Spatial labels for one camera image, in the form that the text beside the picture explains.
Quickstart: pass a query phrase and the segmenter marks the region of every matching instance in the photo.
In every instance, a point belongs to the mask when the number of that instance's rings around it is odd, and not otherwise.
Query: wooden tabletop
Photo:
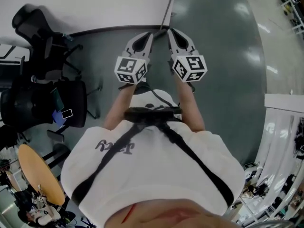
[[[19,147],[18,156],[21,169],[32,187],[38,191],[38,185],[41,185],[50,203],[62,205],[65,202],[65,194],[44,160],[25,144]]]

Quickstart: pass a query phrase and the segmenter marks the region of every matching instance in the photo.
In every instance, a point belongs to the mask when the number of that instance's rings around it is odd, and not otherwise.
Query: skin
[[[205,130],[204,120],[196,104],[191,87],[174,75],[182,120],[193,131]],[[120,91],[108,113],[104,128],[113,130],[124,118],[129,108],[135,85]],[[122,223],[131,206],[113,214],[106,222],[105,228],[237,228],[235,223],[214,215],[200,205],[187,199],[159,199],[137,203],[128,219]]]

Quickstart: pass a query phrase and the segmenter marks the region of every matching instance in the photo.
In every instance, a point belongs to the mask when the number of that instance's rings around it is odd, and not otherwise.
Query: black strap
[[[185,143],[182,136],[180,136],[177,132],[172,130],[167,123],[163,123],[157,125],[158,129],[163,132],[170,140],[171,143],[179,146],[187,155],[189,155],[205,172],[205,174],[210,178],[213,184],[217,187],[224,200],[227,203],[227,206],[231,206],[234,197],[231,189],[227,186],[227,184],[219,178],[216,174],[209,170],[207,166],[200,160],[200,158],[193,152],[193,150]]]
[[[119,152],[125,145],[130,143],[130,140],[138,133],[140,133],[145,127],[149,125],[135,123],[129,131],[127,131],[117,142],[109,149],[109,151],[102,158],[97,170],[85,181],[80,183],[72,194],[72,200],[74,203],[79,206],[81,201],[85,198],[87,193],[90,191],[90,188],[93,185],[93,182],[96,176],[100,171],[106,166],[106,164],[114,157],[114,155]],[[232,205],[234,197],[233,193],[227,184],[215,175],[212,171],[209,170],[207,166],[200,160],[200,158],[193,152],[193,150],[185,143],[183,138],[172,130],[167,123],[158,123],[155,125],[161,132],[163,132],[170,140],[171,143],[179,146],[187,155],[189,155],[206,173],[210,178],[213,184],[217,187],[219,192],[222,194],[225,199],[227,206]]]

